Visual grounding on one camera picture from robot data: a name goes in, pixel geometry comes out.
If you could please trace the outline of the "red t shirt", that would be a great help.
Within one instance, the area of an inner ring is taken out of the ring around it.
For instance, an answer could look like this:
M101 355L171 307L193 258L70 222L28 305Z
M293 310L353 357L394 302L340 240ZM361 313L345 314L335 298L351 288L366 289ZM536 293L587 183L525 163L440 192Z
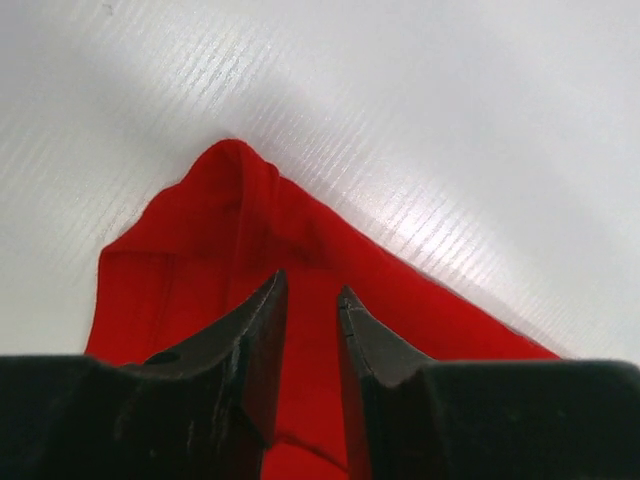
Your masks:
M266 479L347 475L336 332L343 286L439 360L551 357L375 244L238 140L211 146L102 250L87 352L116 365L143 361L234 309L277 270L287 274L288 318Z

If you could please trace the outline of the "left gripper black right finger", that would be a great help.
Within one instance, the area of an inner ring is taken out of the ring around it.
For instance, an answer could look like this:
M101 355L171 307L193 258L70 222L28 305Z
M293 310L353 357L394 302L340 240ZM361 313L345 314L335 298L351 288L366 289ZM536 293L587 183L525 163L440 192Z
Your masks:
M639 370L605 360L438 361L352 289L337 300L352 479L635 479Z

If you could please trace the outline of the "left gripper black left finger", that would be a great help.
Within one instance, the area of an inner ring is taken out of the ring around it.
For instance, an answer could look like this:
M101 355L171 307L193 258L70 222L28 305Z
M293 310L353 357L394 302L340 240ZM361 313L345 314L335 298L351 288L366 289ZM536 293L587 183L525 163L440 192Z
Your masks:
M141 364L1 360L5 479L257 479L275 438L288 285Z

